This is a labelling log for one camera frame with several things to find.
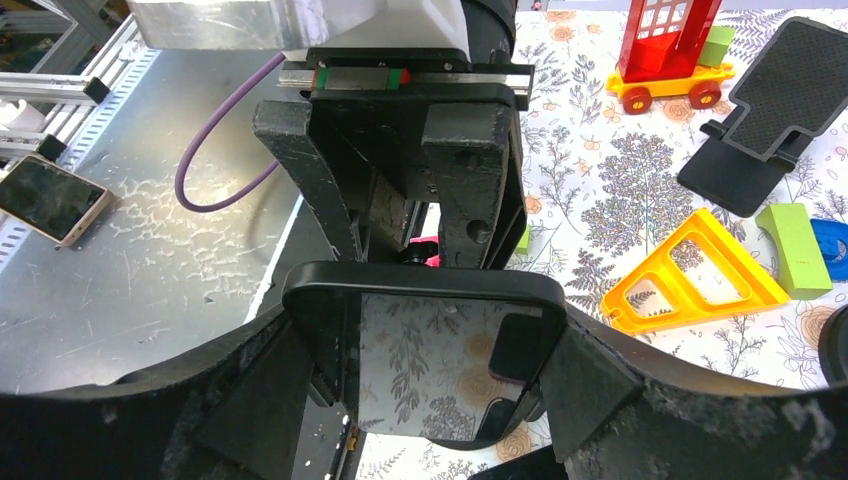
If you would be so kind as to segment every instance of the red toy wheel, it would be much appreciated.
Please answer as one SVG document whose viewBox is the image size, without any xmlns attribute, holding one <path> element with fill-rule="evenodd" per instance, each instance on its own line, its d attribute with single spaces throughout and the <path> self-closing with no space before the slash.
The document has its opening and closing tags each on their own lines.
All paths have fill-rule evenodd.
<svg viewBox="0 0 848 480">
<path fill-rule="evenodd" d="M 645 87 L 631 88 L 624 92 L 621 97 L 621 105 L 628 115 L 639 115 L 647 112 L 653 101 L 650 90 Z"/>
<path fill-rule="evenodd" d="M 689 90 L 689 103 L 696 110 L 712 108 L 721 100 L 721 87 L 716 82 L 701 82 Z"/>
</svg>

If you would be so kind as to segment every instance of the green foam block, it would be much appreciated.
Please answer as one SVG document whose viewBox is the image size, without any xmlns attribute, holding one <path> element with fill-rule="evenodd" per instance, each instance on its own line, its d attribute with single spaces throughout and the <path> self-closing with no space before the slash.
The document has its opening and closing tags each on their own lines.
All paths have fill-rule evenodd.
<svg viewBox="0 0 848 480">
<path fill-rule="evenodd" d="M 807 209 L 800 203 L 775 203 L 757 215 L 778 255 L 777 283 L 795 300 L 813 300 L 833 290 Z"/>
<path fill-rule="evenodd" d="M 710 28 L 710 33 L 707 36 L 707 42 L 701 50 L 701 56 L 698 58 L 698 65 L 705 67 L 718 67 L 724 61 L 724 56 L 727 55 L 727 50 L 730 48 L 730 42 L 733 41 L 733 36 L 736 30 L 731 27 L 720 27 L 718 25 Z"/>
<path fill-rule="evenodd" d="M 515 253 L 520 253 L 521 255 L 527 255 L 527 249 L 530 247 L 530 226 L 524 229 L 524 235 L 521 236 L 521 240 L 518 241 L 518 246 L 515 247 Z"/>
</svg>

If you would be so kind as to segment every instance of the yellow plastic triangle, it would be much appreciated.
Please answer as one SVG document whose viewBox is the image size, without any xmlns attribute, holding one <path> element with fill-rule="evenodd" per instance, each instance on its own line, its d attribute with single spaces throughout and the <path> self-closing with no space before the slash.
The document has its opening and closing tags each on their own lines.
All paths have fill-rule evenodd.
<svg viewBox="0 0 848 480">
<path fill-rule="evenodd" d="M 691 240 L 701 247 L 736 287 L 740 298 L 721 304 L 710 303 L 704 298 L 671 257 L 672 249 L 684 240 Z M 627 294 L 643 280 L 653 282 L 671 304 L 670 312 L 650 317 L 636 312 Z M 788 301 L 789 295 L 771 275 L 709 210 L 702 208 L 696 210 L 644 262 L 604 295 L 601 312 L 612 319 L 613 327 L 634 335 L 760 312 Z"/>
</svg>

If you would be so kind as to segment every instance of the floral tablecloth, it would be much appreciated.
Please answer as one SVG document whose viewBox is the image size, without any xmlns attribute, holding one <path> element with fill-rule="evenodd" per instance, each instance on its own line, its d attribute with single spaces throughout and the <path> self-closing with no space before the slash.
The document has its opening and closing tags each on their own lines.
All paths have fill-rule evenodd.
<svg viewBox="0 0 848 480">
<path fill-rule="evenodd" d="M 848 30 L 848 10 L 725 11 L 717 24 L 737 32 L 726 60 L 741 74 L 777 26 L 796 15 Z M 647 114 L 631 117 L 604 91 L 626 17 L 624 12 L 583 11 L 518 16 L 515 61 L 536 64 L 537 73 L 530 112 L 522 115 L 530 250 L 516 256 L 511 267 L 556 278 L 570 302 L 599 320 L 603 294 L 700 207 L 710 209 L 768 271 L 775 273 L 778 264 L 771 240 L 753 218 L 737 218 L 675 181 L 705 140 L 698 127 L 726 116 L 730 103 L 694 111 L 685 99 L 656 101 Z M 732 85 L 728 82 L 725 91 Z M 769 202 L 804 203 L 814 217 L 848 222 L 848 197 L 839 188 L 848 178 L 846 160 L 848 114 L 843 114 L 813 142 Z M 722 289 L 720 278 L 699 273 L 703 262 L 697 257 L 684 261 L 695 266 L 687 271 L 695 272 L 690 278 L 706 281 L 702 291 Z M 652 292 L 645 292 L 639 298 L 647 308 L 662 310 L 649 298 Z M 846 300 L 848 284 L 837 283 L 812 302 L 640 338 L 730 375 L 812 389 L 825 385 L 816 351 L 821 325 Z M 549 443 L 544 417 L 477 452 L 446 450 L 417 438 L 368 435 L 356 478 L 465 479 Z"/>
</svg>

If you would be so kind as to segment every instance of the gold phone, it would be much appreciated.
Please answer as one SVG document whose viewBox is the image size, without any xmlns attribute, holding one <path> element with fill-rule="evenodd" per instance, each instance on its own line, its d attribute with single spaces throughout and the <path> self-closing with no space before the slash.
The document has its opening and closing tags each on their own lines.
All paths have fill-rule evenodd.
<svg viewBox="0 0 848 480">
<path fill-rule="evenodd" d="M 0 180 L 0 210 L 63 247 L 91 226 L 111 198 L 105 188 L 33 155 Z"/>
</svg>

